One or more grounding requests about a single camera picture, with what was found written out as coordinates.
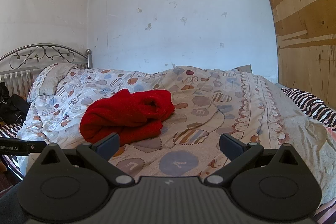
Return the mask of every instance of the headboard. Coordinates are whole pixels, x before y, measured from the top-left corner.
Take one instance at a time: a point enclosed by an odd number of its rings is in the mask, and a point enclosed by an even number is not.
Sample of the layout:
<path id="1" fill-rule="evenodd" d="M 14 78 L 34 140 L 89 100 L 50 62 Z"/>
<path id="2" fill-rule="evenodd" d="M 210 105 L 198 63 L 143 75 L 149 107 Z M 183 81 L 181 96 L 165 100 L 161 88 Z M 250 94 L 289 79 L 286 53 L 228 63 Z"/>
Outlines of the headboard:
<path id="1" fill-rule="evenodd" d="M 0 64 L 9 62 L 12 70 L 0 72 L 0 81 L 5 82 L 9 95 L 17 94 L 27 98 L 34 82 L 34 75 L 54 63 L 73 63 L 80 69 L 90 69 L 91 50 L 81 53 L 70 47 L 58 44 L 32 44 L 17 48 L 0 57 Z"/>

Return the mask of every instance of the wooden board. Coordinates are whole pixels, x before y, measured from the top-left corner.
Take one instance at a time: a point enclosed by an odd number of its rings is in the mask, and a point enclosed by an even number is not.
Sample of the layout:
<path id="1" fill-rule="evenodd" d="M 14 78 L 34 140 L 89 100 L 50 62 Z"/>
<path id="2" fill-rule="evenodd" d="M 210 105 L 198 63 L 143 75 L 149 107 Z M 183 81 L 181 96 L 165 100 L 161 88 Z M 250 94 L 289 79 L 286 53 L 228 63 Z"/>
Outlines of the wooden board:
<path id="1" fill-rule="evenodd" d="M 270 0 L 279 83 L 336 108 L 336 0 Z"/>

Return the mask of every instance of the bed sheet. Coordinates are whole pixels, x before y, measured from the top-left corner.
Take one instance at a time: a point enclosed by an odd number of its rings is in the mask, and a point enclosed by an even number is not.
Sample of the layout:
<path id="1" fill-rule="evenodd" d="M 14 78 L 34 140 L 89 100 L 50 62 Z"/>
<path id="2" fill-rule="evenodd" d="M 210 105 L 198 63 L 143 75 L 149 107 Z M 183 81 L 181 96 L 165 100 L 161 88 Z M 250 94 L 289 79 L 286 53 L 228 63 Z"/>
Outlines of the bed sheet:
<path id="1" fill-rule="evenodd" d="M 76 147 L 84 142 L 79 123 L 92 102 L 123 88 L 130 92 L 166 89 L 172 93 L 175 112 L 163 122 L 161 135 L 120 147 L 110 159 L 136 180 L 143 175 L 204 179 L 229 163 L 218 142 L 222 133 L 230 133 L 265 148 L 291 143 L 320 184 L 322 203 L 336 196 L 336 142 L 322 123 L 309 119 L 280 88 L 261 76 L 188 66 L 155 74 L 72 69 L 59 82 L 55 95 L 37 96 L 51 69 L 46 68 L 31 89 L 31 108 L 17 135 L 21 139 Z M 18 157 L 23 173 L 37 156 Z"/>

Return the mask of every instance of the gray pillow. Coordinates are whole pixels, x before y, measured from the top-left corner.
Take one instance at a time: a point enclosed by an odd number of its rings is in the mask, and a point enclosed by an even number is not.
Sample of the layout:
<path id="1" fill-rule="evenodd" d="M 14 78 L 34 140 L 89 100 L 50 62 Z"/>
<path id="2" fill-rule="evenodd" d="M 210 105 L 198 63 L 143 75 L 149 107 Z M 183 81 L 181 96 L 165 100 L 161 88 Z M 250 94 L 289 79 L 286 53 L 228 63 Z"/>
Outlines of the gray pillow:
<path id="1" fill-rule="evenodd" d="M 246 66 L 240 66 L 236 68 L 238 71 L 241 72 L 249 72 L 249 73 L 253 73 L 252 69 L 251 69 L 251 65 L 246 65 Z"/>
<path id="2" fill-rule="evenodd" d="M 54 95 L 56 93 L 58 83 L 69 73 L 72 68 L 77 68 L 71 63 L 58 63 L 52 68 L 44 78 L 40 87 L 39 95 Z"/>

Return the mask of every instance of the red blanket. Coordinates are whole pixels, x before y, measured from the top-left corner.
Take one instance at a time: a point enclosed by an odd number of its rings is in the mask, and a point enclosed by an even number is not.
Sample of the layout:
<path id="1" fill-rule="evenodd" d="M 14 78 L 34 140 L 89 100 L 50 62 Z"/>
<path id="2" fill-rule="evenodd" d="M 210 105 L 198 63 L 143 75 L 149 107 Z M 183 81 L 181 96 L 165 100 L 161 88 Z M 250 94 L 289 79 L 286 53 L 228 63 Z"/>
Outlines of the red blanket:
<path id="1" fill-rule="evenodd" d="M 120 90 L 110 98 L 95 101 L 81 120 L 80 133 L 95 143 L 116 132 L 120 145 L 160 135 L 162 121 L 174 112 L 167 90 L 150 90 L 130 94 Z"/>

